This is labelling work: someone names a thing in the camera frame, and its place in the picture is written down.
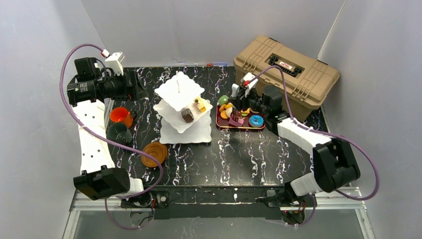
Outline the metal serving tongs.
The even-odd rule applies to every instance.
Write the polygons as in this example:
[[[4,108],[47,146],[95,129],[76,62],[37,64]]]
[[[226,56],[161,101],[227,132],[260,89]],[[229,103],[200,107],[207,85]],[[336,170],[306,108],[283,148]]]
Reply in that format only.
[[[239,109],[241,109],[241,95],[244,92],[244,89],[238,84],[232,84],[231,86],[232,93],[229,102],[232,104],[232,110],[230,119],[234,121],[234,126],[241,126],[242,124],[239,122]]]

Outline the yellow layered cake piece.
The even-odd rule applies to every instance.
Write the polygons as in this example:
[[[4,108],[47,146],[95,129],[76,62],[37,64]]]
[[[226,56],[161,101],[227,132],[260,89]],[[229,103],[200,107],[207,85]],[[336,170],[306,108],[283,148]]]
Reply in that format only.
[[[202,113],[202,112],[205,112],[207,110],[207,108],[206,108],[207,101],[204,100],[203,98],[201,98],[200,96],[198,96],[194,99],[194,103],[195,103],[197,109],[199,110],[199,112]]]

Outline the white three-tier cake stand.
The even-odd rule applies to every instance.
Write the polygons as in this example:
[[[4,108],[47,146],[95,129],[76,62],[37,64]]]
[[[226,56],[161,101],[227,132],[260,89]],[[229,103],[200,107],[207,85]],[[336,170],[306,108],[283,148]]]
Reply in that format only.
[[[211,109],[213,106],[206,100],[205,112],[199,112],[194,99],[205,92],[205,89],[181,71],[158,88],[154,93],[160,102],[153,109],[161,117],[161,144],[189,144],[211,142]],[[191,123],[185,123],[181,110],[189,108],[195,117]]]

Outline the chocolate swirl roll cake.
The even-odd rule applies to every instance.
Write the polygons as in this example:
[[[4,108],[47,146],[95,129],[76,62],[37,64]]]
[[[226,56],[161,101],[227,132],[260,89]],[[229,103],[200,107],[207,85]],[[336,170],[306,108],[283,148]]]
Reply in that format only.
[[[181,110],[181,117],[185,123],[191,123],[195,119],[193,112],[189,108],[184,108]]]

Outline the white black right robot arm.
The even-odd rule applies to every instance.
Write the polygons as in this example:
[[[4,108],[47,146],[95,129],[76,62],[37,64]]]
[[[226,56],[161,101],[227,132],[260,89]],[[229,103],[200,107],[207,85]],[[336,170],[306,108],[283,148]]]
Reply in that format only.
[[[255,89],[233,84],[228,101],[237,110],[258,112],[269,131],[291,141],[312,157],[313,171],[286,183],[285,199],[293,200],[321,191],[329,193],[360,178],[350,143],[312,132],[292,119],[282,109],[283,95],[279,88],[266,86],[259,96]]]

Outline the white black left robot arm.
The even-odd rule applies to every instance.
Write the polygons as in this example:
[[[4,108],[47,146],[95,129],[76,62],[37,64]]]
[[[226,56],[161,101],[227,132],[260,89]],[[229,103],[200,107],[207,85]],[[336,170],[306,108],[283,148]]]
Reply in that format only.
[[[136,101],[148,97],[136,71],[124,68],[118,52],[101,60],[85,57],[74,61],[77,74],[67,85],[71,112],[75,115],[81,143],[81,174],[73,178],[77,190],[92,200],[129,197],[144,190],[143,182],[117,168],[108,148],[111,141],[128,146],[132,141],[131,122],[115,119],[105,125],[105,100]]]

